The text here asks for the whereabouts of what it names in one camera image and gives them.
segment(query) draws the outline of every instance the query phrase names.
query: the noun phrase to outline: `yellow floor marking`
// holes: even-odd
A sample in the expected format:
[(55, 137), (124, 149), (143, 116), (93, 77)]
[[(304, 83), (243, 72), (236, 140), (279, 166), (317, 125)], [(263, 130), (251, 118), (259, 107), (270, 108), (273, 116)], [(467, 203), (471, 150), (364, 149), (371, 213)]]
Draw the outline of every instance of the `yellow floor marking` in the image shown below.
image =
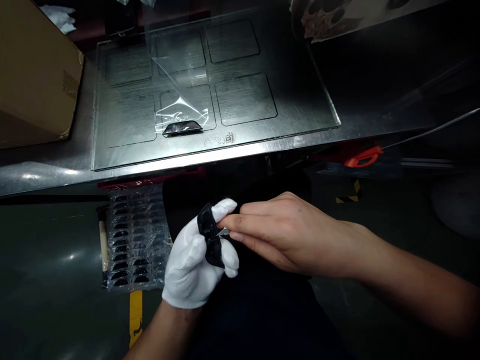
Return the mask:
[(130, 293), (130, 344), (129, 349), (142, 335), (143, 296), (141, 291)]

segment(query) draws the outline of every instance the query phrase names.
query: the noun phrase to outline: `white glove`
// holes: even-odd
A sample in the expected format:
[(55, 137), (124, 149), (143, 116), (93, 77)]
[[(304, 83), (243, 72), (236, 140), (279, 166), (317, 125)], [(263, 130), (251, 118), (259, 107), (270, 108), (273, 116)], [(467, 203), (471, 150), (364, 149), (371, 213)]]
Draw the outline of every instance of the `white glove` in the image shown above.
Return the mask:
[[(218, 223), (237, 207), (237, 203), (226, 198), (211, 212)], [(225, 269), (210, 265), (205, 259), (207, 243), (200, 235), (197, 217), (190, 221), (178, 234), (166, 263), (165, 286), (161, 297), (175, 308), (196, 309), (207, 303), (210, 294), (225, 274), (234, 278), (238, 274), (239, 256), (233, 245), (220, 237), (221, 260)]]

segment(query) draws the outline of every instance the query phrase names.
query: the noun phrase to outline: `white tissue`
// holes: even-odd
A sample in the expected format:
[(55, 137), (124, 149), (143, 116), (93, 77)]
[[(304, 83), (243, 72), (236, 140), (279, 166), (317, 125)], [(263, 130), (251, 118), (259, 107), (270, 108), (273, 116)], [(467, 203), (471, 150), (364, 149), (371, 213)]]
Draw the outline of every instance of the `white tissue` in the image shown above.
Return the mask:
[(40, 6), (40, 10), (55, 24), (57, 28), (64, 34), (68, 34), (77, 28), (73, 25), (75, 19), (70, 17), (69, 14), (75, 12), (74, 8), (64, 6)]

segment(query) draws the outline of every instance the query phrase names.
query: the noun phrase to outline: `finger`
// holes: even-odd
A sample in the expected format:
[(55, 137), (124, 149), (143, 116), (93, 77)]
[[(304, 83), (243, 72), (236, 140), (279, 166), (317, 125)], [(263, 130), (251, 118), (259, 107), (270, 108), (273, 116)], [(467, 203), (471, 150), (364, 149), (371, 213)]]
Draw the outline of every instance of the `finger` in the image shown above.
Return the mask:
[(240, 207), (240, 214), (270, 215), (274, 205), (270, 201), (247, 202)]
[(220, 237), (221, 243), (221, 260), (225, 266), (225, 274), (229, 278), (234, 278), (237, 276), (240, 261), (239, 255), (235, 250), (234, 246), (227, 239)]
[(272, 216), (233, 214), (226, 216), (218, 225), (268, 242), (284, 236), (282, 223)]
[(272, 244), (266, 241), (238, 232), (231, 232), (230, 237), (242, 243), (254, 253), (257, 253), (275, 266), (278, 266), (278, 263), (281, 262), (281, 253)]
[(180, 254), (178, 269), (189, 273), (204, 260), (206, 252), (205, 237), (200, 234), (194, 235), (191, 242)]
[(216, 205), (211, 207), (211, 213), (215, 222), (218, 223), (225, 216), (230, 214), (237, 207), (237, 203), (231, 198), (225, 198), (222, 201), (219, 201)]

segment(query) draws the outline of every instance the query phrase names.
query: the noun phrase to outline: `wrist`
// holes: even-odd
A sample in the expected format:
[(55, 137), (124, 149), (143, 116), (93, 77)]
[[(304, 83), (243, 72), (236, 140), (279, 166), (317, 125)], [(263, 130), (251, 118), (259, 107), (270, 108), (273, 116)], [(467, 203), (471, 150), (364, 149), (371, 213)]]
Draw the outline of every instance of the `wrist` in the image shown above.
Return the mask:
[(368, 283), (389, 262), (391, 245), (365, 226), (349, 223), (353, 234), (349, 237), (351, 256), (347, 277)]
[(194, 310), (203, 307), (207, 303), (207, 299), (191, 299), (191, 298), (179, 298), (170, 293), (167, 286), (163, 288), (161, 293), (162, 303), (167, 303), (172, 308), (183, 310)]

